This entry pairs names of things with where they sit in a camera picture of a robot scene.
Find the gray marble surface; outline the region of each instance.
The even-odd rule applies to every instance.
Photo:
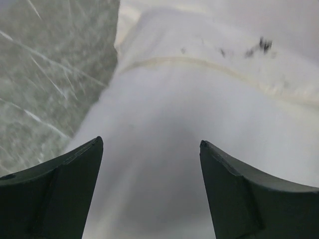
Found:
[[[0,13],[0,176],[58,156],[112,76],[119,0],[18,0]]]

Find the white fabric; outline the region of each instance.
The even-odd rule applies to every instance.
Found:
[[[198,12],[147,11],[118,41],[111,85],[67,148],[104,140],[83,239],[213,239],[203,139],[265,172],[319,187],[316,65],[275,41],[267,54],[246,58],[259,35]],[[283,75],[291,76],[284,84]]]

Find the white garment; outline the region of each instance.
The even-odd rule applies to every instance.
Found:
[[[110,87],[67,148],[104,140],[83,239],[213,239],[199,162],[203,139],[265,172],[319,186],[318,114],[296,110],[304,96],[316,108],[319,71],[275,43],[246,58],[258,42],[258,35],[200,14],[142,15],[118,46]],[[277,66],[284,63],[297,76],[311,70],[307,87],[297,78],[288,79],[292,88],[280,84],[290,74]],[[293,103],[283,101],[287,95]],[[312,115],[302,121],[302,111]]]

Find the marble countertop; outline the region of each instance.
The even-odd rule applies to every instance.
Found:
[[[0,176],[58,156],[117,64],[119,0],[18,0],[0,15]]]

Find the white cloth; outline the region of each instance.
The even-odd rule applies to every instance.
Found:
[[[203,139],[265,172],[319,186],[318,69],[276,43],[246,58],[258,42],[202,14],[142,14],[118,46],[110,87],[67,148],[104,140],[83,239],[213,239]],[[287,63],[291,87],[280,84]],[[312,74],[301,84],[305,68]]]

